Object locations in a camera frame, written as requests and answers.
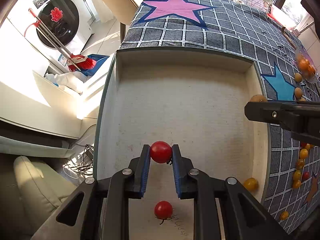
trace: open box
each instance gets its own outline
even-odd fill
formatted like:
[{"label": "open box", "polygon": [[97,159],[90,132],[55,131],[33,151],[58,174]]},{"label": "open box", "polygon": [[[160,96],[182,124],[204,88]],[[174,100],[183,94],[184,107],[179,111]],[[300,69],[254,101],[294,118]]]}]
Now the open box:
[{"label": "open box", "polygon": [[[144,144],[178,144],[195,168],[218,179],[254,177],[264,199],[268,125],[248,121],[244,106],[263,94],[253,61],[182,47],[121,49],[110,67],[95,141],[97,179],[111,177],[140,156]],[[174,219],[154,216],[169,201]],[[193,239],[193,201],[179,200],[172,166],[150,163],[147,190],[129,200],[130,239]]]}]

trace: orange star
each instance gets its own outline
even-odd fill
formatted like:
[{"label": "orange star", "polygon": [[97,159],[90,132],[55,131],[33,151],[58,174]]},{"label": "orange star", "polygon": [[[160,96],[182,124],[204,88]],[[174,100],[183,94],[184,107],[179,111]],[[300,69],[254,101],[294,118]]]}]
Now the orange star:
[{"label": "orange star", "polygon": [[312,175],[311,188],[303,204],[308,203],[309,205],[313,196],[317,193],[319,175],[320,171],[318,171],[317,176],[315,176],[314,174]]}]

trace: chair leg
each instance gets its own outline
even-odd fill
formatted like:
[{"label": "chair leg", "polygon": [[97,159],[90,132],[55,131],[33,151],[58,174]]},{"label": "chair leg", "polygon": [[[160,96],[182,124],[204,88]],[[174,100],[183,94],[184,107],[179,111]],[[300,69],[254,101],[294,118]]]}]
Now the chair leg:
[{"label": "chair leg", "polygon": [[120,41],[121,41],[121,43],[125,37],[125,28],[126,28],[125,24],[120,23]]}]

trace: checkered tablecloth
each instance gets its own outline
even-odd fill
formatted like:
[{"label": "checkered tablecloth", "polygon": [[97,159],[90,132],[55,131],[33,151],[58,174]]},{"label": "checkered tablecloth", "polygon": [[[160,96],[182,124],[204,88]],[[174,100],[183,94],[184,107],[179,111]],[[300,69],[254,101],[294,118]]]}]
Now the checkered tablecloth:
[{"label": "checkered tablecloth", "polygon": [[[267,18],[265,12],[229,0],[186,0],[212,6],[198,11],[205,27],[198,26],[183,17],[168,15],[154,20],[143,20],[152,7],[143,4],[138,8],[121,49],[154,46],[180,46],[211,49],[235,54],[254,60],[260,70],[263,90],[268,99],[277,99],[272,86],[262,75],[274,75],[274,64],[284,79],[295,87],[294,74],[298,72],[293,64],[294,49],[281,33],[281,26]],[[302,46],[300,41],[288,35]],[[307,100],[320,101],[314,84],[306,82],[301,87]],[[312,200],[305,203],[311,188],[312,177],[302,183],[299,189],[292,189],[292,174],[296,170],[300,142],[291,139],[290,132],[279,125],[270,125],[271,159],[267,192],[263,205],[280,223],[286,232],[292,232],[314,210],[319,203],[319,190]],[[320,149],[309,152],[303,171],[316,176],[319,171]],[[280,214],[287,210],[289,218],[280,221]]]}]

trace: black triangular cutout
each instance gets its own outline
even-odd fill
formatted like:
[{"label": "black triangular cutout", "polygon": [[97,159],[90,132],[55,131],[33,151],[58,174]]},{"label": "black triangular cutout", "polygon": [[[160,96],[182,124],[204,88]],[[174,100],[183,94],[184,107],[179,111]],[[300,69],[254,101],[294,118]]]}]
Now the black triangular cutout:
[{"label": "black triangular cutout", "polygon": [[238,194],[247,227],[252,228],[265,222],[265,216],[260,213],[243,194]]},{"label": "black triangular cutout", "polygon": [[57,222],[74,226],[78,217],[84,193],[80,192],[57,216]]}]

